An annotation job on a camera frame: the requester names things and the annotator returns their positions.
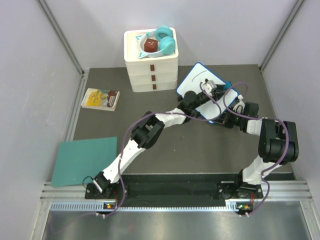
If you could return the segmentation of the blue-framed whiteboard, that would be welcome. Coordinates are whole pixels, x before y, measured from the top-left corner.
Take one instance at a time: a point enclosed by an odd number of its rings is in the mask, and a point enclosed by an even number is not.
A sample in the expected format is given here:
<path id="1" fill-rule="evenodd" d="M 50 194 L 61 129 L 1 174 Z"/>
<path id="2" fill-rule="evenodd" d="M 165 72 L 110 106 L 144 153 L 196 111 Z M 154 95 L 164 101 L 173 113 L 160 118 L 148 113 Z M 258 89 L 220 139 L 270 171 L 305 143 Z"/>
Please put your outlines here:
<path id="1" fill-rule="evenodd" d="M 193 91 L 198 94 L 201 92 L 200 83 L 205 79 L 212 80 L 216 85 L 225 85 L 227 83 L 202 63 L 197 62 L 184 80 L 179 84 L 176 91 L 182 97 L 187 91 Z M 207 120 L 217 117 L 220 112 L 218 106 L 211 100 L 199 106 L 196 110 Z"/>

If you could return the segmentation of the blue heart-shaped eraser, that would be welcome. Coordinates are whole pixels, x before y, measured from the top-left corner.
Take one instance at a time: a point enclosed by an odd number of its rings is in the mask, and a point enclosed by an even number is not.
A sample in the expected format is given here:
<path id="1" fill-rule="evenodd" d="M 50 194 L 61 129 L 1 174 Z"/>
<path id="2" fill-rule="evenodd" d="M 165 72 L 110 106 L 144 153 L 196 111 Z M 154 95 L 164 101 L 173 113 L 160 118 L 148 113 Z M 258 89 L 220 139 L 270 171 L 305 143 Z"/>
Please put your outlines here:
<path id="1" fill-rule="evenodd" d="M 232 83 L 229 81 L 229 82 L 226 82 L 225 85 L 224 85 L 224 89 L 229 89 L 232 87 Z"/>

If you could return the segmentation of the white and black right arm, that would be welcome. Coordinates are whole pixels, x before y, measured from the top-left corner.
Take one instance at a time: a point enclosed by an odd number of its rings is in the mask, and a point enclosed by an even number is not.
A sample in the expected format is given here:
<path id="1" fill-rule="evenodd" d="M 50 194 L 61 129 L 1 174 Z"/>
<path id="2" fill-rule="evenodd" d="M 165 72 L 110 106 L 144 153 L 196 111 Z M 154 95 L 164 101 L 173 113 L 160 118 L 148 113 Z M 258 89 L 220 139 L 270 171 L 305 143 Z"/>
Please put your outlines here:
<path id="1" fill-rule="evenodd" d="M 218 192 L 222 199 L 262 198 L 261 183 L 274 169 L 296 161 L 299 144 L 296 124 L 291 121 L 258 118 L 259 105 L 247 102 L 229 107 L 215 123 L 259 137 L 258 156 L 235 177 L 233 183 L 221 183 Z"/>

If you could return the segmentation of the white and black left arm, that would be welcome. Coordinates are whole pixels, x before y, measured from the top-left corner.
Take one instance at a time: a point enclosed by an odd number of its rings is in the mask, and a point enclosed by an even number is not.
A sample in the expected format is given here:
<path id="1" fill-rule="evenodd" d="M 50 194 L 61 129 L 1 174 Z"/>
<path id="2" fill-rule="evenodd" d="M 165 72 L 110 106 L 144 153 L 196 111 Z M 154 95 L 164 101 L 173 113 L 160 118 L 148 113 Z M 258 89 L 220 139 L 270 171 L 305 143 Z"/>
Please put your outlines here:
<path id="1" fill-rule="evenodd" d="M 225 91 L 224 85 L 209 86 L 208 83 L 200 83 L 200 92 L 196 93 L 188 90 L 184 95 L 178 96 L 178 106 L 171 111 L 153 113 L 148 111 L 136 123 L 134 123 L 126 133 L 131 133 L 127 144 L 122 145 L 122 149 L 116 159 L 105 169 L 92 178 L 92 183 L 87 186 L 87 199 L 96 197 L 97 199 L 109 198 L 114 191 L 114 186 L 121 179 L 124 170 L 142 152 L 155 145 L 164 129 L 182 125 L 191 119 L 198 120 L 200 113 L 197 108 L 206 103 L 213 103 L 218 107 L 220 116 L 223 113 L 218 105 Z"/>

